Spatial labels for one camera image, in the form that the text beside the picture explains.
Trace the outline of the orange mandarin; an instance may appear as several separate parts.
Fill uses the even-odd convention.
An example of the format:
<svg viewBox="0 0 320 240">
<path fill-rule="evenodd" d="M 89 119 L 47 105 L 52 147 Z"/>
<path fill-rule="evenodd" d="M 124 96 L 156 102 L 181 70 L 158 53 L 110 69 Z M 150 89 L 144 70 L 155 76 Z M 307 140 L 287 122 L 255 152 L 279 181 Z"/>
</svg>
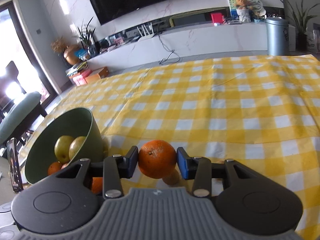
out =
<svg viewBox="0 0 320 240">
<path fill-rule="evenodd" d="M 175 149 L 164 140 L 145 143 L 138 153 L 140 172 L 152 179 L 162 179 L 172 173 L 177 162 Z"/>
</svg>

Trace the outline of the green bowl with handle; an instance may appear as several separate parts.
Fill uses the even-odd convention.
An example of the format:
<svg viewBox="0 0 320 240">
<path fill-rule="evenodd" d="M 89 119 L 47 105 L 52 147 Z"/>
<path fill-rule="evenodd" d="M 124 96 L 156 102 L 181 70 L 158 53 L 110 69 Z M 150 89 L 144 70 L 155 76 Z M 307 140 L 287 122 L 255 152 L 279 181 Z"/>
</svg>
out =
<svg viewBox="0 0 320 240">
<path fill-rule="evenodd" d="M 71 109 L 52 121 L 37 137 L 25 163 L 25 177 L 35 184 L 52 174 L 58 165 L 82 158 L 100 162 L 106 156 L 104 141 L 91 110 Z"/>
</svg>

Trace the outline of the brown longan fruit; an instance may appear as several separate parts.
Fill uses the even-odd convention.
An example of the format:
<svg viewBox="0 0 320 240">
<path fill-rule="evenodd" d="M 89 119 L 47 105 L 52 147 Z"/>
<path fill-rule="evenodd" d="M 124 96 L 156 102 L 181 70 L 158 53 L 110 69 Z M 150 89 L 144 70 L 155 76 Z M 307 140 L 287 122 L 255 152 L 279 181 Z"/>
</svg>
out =
<svg viewBox="0 0 320 240">
<path fill-rule="evenodd" d="M 176 185 L 180 180 L 179 172 L 174 169 L 169 175 L 162 178 L 162 180 L 169 186 Z"/>
</svg>

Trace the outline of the green pear left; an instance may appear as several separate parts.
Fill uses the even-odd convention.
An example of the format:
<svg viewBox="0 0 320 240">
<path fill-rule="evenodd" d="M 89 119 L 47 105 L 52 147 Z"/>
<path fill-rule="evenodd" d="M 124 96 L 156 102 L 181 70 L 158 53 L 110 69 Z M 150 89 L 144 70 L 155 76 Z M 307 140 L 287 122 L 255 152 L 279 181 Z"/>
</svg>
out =
<svg viewBox="0 0 320 240">
<path fill-rule="evenodd" d="M 73 140 L 74 138 L 69 135 L 63 135 L 57 139 L 54 146 L 54 153 L 60 163 L 66 164 L 70 161 L 69 147 Z"/>
</svg>

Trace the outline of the small orange in bowl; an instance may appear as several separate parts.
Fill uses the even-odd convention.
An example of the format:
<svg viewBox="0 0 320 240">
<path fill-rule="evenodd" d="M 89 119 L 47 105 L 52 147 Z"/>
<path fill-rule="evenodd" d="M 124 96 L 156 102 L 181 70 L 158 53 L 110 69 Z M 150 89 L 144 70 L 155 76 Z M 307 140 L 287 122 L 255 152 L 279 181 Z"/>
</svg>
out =
<svg viewBox="0 0 320 240">
<path fill-rule="evenodd" d="M 55 172 L 61 170 L 62 166 L 63 166 L 63 164 L 60 163 L 59 161 L 51 163 L 51 165 L 48 167 L 47 175 L 49 176 L 49 175 L 54 174 Z"/>
</svg>

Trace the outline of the yellow white checkered tablecloth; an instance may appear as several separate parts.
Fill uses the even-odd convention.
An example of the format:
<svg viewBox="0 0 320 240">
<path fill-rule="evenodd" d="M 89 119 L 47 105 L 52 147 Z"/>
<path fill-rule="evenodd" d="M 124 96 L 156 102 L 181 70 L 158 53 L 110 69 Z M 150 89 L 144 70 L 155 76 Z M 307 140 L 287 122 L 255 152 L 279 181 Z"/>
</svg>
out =
<svg viewBox="0 0 320 240">
<path fill-rule="evenodd" d="M 29 183 L 55 161 L 56 140 L 35 150 L 60 115 L 89 109 L 105 153 L 164 140 L 190 156 L 234 159 L 298 195 L 297 233 L 319 239 L 319 60 L 246 56 L 136 70 L 73 88 L 47 115 L 22 153 Z"/>
</svg>

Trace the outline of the orange cardboard box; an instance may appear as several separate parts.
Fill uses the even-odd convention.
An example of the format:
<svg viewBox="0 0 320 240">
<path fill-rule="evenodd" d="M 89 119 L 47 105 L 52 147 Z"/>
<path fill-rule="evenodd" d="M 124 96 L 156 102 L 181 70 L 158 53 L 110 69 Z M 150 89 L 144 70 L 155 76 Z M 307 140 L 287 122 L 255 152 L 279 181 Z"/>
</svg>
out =
<svg viewBox="0 0 320 240">
<path fill-rule="evenodd" d="M 103 67 L 97 70 L 94 70 L 89 74 L 89 76 L 85 77 L 86 83 L 94 83 L 100 79 L 104 79 L 108 76 L 108 68 Z"/>
</svg>

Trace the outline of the pink boxes stack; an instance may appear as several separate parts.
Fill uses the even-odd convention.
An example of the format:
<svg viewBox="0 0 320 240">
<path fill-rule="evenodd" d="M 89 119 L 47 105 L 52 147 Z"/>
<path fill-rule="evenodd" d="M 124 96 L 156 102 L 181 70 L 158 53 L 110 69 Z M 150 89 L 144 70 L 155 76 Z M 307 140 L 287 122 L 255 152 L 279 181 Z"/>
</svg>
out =
<svg viewBox="0 0 320 240">
<path fill-rule="evenodd" d="M 90 76 L 91 73 L 91 69 L 82 70 L 81 72 L 70 76 L 69 79 L 73 81 L 77 87 L 79 87 L 87 84 L 86 78 Z"/>
</svg>

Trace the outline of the smartphone on stand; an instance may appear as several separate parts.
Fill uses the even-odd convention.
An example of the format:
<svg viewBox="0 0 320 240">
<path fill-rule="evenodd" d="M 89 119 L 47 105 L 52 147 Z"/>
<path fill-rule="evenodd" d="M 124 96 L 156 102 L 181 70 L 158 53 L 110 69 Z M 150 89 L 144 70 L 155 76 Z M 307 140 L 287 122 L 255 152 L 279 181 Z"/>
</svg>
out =
<svg viewBox="0 0 320 240">
<path fill-rule="evenodd" d="M 15 138 L 11 138 L 7 141 L 7 159 L 9 163 L 9 174 L 12 189 L 15 193 L 19 193 L 23 191 L 23 183 L 18 162 L 18 152 Z"/>
</svg>

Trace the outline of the chair with green cushion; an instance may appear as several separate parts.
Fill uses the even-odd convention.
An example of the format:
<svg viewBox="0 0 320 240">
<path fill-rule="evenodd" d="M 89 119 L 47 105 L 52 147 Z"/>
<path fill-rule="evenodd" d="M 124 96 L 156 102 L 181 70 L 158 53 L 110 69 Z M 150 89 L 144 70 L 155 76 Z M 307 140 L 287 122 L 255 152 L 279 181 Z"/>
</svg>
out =
<svg viewBox="0 0 320 240">
<path fill-rule="evenodd" d="M 18 104 L 11 108 L 1 122 L 1 146 L 6 145 L 11 138 L 20 140 L 38 116 L 47 116 L 40 100 L 39 92 L 27 93 Z"/>
</svg>

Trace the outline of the golden round vase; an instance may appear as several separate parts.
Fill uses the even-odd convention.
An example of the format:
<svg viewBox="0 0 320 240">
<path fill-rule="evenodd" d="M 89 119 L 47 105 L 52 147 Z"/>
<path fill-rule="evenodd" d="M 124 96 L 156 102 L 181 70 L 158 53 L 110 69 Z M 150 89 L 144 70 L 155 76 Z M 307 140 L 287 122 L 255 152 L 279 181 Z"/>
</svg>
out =
<svg viewBox="0 0 320 240">
<path fill-rule="evenodd" d="M 81 60 L 75 54 L 79 49 L 80 47 L 77 44 L 73 44 L 67 46 L 63 53 L 65 60 L 72 66 L 81 62 Z"/>
</svg>

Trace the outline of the potted green plant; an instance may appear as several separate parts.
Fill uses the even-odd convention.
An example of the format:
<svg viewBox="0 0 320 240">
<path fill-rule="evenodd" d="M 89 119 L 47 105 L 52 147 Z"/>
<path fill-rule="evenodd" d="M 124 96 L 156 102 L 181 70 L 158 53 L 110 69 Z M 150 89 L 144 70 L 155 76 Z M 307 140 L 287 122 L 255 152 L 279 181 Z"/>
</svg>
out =
<svg viewBox="0 0 320 240">
<path fill-rule="evenodd" d="M 78 38 L 81 42 L 81 45 L 85 50 L 87 50 L 90 57 L 95 57 L 98 54 L 94 34 L 95 28 L 91 29 L 89 25 L 91 24 L 93 17 L 89 20 L 87 24 L 82 23 L 81 27 L 77 27 L 78 29 Z"/>
</svg>

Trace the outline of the white tv console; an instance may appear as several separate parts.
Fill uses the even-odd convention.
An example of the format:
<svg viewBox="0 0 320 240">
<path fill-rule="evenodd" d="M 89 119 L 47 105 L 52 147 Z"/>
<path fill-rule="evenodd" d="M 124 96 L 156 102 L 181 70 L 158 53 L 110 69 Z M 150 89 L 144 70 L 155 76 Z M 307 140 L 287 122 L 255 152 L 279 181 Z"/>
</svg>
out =
<svg viewBox="0 0 320 240">
<path fill-rule="evenodd" d="M 168 30 L 148 40 L 129 43 L 100 54 L 87 64 L 92 70 L 107 67 L 110 72 L 140 66 L 158 66 L 176 61 L 266 55 L 265 23 L 192 25 Z"/>
</svg>

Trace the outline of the white wifi router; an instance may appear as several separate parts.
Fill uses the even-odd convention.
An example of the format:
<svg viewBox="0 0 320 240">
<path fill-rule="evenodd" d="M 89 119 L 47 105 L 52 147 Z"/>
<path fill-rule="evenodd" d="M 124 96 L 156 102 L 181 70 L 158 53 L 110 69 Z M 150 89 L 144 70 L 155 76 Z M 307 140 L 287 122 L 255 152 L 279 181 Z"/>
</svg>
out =
<svg viewBox="0 0 320 240">
<path fill-rule="evenodd" d="M 138 39 L 138 41 L 148 40 L 155 36 L 155 32 L 151 22 L 148 24 L 142 24 L 140 26 L 137 26 L 136 29 L 138 30 L 140 35 L 140 38 Z"/>
</svg>

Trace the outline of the red box on console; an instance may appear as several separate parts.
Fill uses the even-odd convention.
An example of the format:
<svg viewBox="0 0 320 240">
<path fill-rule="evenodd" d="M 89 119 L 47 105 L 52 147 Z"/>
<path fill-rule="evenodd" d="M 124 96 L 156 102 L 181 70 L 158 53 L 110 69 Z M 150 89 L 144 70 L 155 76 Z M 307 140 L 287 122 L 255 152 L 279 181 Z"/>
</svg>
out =
<svg viewBox="0 0 320 240">
<path fill-rule="evenodd" d="M 225 23 L 225 17 L 221 12 L 212 12 L 211 14 L 212 23 L 215 26 L 222 25 Z"/>
</svg>

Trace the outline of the grey metal trash bin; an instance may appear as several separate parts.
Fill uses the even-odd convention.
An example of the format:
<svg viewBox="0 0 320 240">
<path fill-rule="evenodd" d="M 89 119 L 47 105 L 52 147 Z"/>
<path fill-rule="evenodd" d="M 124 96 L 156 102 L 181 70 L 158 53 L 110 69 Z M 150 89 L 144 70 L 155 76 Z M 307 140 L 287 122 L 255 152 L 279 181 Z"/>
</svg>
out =
<svg viewBox="0 0 320 240">
<path fill-rule="evenodd" d="M 289 54 L 289 23 L 278 17 L 266 19 L 267 49 L 271 56 L 285 56 Z"/>
</svg>

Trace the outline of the teddy bear toy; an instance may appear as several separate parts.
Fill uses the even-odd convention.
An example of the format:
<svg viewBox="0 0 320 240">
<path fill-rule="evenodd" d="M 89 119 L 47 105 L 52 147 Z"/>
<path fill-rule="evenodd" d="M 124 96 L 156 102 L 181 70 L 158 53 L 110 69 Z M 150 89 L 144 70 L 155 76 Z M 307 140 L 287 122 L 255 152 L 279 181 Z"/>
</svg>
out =
<svg viewBox="0 0 320 240">
<path fill-rule="evenodd" d="M 239 21 L 242 23 L 249 23 L 251 5 L 248 0 L 236 0 L 236 13 L 239 16 Z"/>
</svg>

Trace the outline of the tall floor plant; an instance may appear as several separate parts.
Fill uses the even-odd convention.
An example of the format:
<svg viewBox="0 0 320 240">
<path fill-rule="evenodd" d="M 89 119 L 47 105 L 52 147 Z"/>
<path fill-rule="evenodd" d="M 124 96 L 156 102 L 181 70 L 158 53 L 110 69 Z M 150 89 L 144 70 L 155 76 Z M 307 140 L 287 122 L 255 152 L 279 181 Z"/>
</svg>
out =
<svg viewBox="0 0 320 240">
<path fill-rule="evenodd" d="M 289 5 L 289 10 L 291 16 L 288 16 L 291 19 L 296 27 L 296 42 L 297 48 L 302 51 L 306 51 L 308 47 L 308 38 L 307 38 L 307 28 L 308 22 L 313 19 L 317 18 L 318 15 L 310 14 L 310 11 L 316 7 L 319 7 L 319 3 L 314 4 L 311 7 L 304 7 L 304 0 L 301 0 L 300 4 L 295 2 L 295 6 L 289 0 L 279 0 L 283 5 Z"/>
</svg>

